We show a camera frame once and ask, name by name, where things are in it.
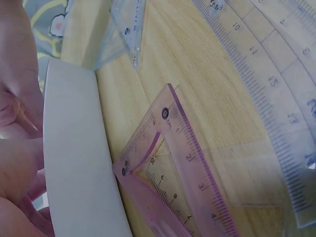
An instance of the pink ruler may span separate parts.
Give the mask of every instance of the pink ruler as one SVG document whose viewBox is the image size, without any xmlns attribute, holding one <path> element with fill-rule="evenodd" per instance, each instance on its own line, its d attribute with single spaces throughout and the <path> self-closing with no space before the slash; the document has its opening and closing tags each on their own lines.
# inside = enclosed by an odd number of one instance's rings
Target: pink ruler
<svg viewBox="0 0 316 237">
<path fill-rule="evenodd" d="M 156 184 L 151 187 L 136 176 L 136 171 L 151 159 L 162 136 L 179 173 L 199 234 L 188 230 L 186 223 L 179 218 L 179 211 L 175 212 L 170 203 L 166 204 L 165 192 Z M 166 84 L 154 100 L 113 165 L 113 171 L 156 236 L 239 236 L 171 84 Z"/>
</svg>

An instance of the wooden table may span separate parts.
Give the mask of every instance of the wooden table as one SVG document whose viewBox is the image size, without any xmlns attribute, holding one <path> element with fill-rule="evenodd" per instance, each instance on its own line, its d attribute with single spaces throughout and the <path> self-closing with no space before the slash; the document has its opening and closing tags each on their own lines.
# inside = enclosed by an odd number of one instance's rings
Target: wooden table
<svg viewBox="0 0 316 237">
<path fill-rule="evenodd" d="M 92 68 L 106 30 L 110 0 L 77 0 L 62 59 Z M 147 0 L 141 68 L 127 55 L 99 69 L 99 93 L 113 161 L 117 160 L 165 83 L 186 94 L 230 203 L 240 236 L 314 236 L 296 230 L 281 170 L 268 135 L 239 75 L 191 0 Z M 121 192 L 136 237 L 153 236 Z"/>
</svg>

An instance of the hand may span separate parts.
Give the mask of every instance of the hand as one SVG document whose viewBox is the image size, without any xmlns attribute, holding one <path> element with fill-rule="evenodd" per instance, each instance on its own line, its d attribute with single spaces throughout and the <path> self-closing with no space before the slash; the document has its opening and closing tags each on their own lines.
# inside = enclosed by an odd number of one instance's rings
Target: hand
<svg viewBox="0 0 316 237">
<path fill-rule="evenodd" d="M 0 0 L 0 135 L 42 137 L 43 95 L 30 21 L 21 0 Z"/>
<path fill-rule="evenodd" d="M 49 208 L 32 205 L 46 191 L 42 146 L 41 139 L 0 140 L 0 236 L 55 236 Z"/>
</svg>

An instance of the patterned cloth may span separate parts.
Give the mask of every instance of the patterned cloth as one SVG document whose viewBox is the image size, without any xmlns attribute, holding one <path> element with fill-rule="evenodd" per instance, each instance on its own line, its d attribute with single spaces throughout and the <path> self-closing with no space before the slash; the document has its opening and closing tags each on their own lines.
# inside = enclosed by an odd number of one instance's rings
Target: patterned cloth
<svg viewBox="0 0 316 237">
<path fill-rule="evenodd" d="M 23 0 L 37 46 L 39 85 L 42 92 L 49 56 L 61 56 L 65 26 L 73 3 L 74 0 Z"/>
</svg>

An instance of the white paper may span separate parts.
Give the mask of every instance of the white paper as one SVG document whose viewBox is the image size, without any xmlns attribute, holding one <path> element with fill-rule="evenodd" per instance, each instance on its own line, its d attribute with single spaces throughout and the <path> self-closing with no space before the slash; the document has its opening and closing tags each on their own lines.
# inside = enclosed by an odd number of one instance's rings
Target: white paper
<svg viewBox="0 0 316 237">
<path fill-rule="evenodd" d="M 56 237 L 132 236 L 112 172 L 92 71 L 51 58 L 44 162 Z"/>
</svg>

